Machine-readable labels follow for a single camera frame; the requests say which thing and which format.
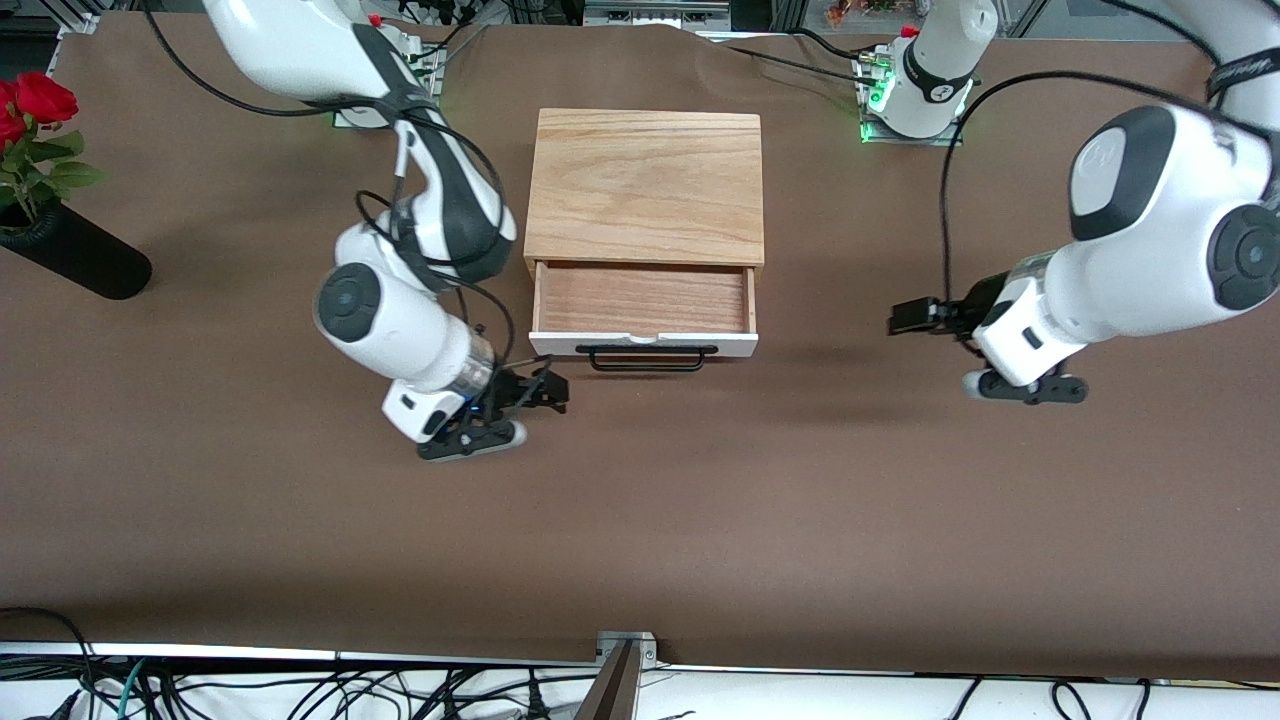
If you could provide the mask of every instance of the wooden box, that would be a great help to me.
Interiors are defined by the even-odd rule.
[[[525,260],[540,354],[755,351],[758,115],[544,109]]]

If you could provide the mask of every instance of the brown table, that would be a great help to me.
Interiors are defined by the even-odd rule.
[[[205,18],[163,23],[207,79],[284,105]],[[1079,41],[996,42],[982,74],[1048,68],[1204,74],[1189,47]],[[458,55],[445,113],[521,220],[539,108],[759,113],[768,272],[754,359],[573,368],[570,414],[527,413],[526,447],[439,466],[310,314],[392,136],[224,105],[137,14],[68,38],[58,78],[111,174],[73,206],[156,279],[110,302],[0,256],[5,605],[99,641],[582,660],[644,629],[672,662],[1280,678],[1280,302],[1091,347],[1083,406],[966,400],[965,352],[883,332],[940,288],[942,152],[860,145],[838,82],[663,27],[494,28]],[[1068,240],[1073,154],[1137,102],[1056,81],[984,108],[957,284]],[[524,264],[488,287],[525,332]]]

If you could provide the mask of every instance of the black handle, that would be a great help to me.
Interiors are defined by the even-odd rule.
[[[708,355],[719,352],[714,345],[698,347],[635,347],[631,345],[580,345],[575,352],[585,352],[591,368],[599,373],[696,373],[707,364]],[[608,363],[602,364],[600,356],[617,355],[696,355],[691,364],[675,365],[669,363]]]

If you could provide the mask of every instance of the open drawer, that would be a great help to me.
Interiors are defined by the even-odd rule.
[[[529,340],[543,355],[593,360],[628,351],[749,357],[759,340],[755,269],[538,260]]]

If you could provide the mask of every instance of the black vase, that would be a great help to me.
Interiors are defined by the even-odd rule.
[[[18,205],[0,213],[0,227],[27,222]],[[40,218],[20,231],[0,231],[0,246],[111,300],[133,297],[151,279],[146,255],[61,202],[45,205]]]

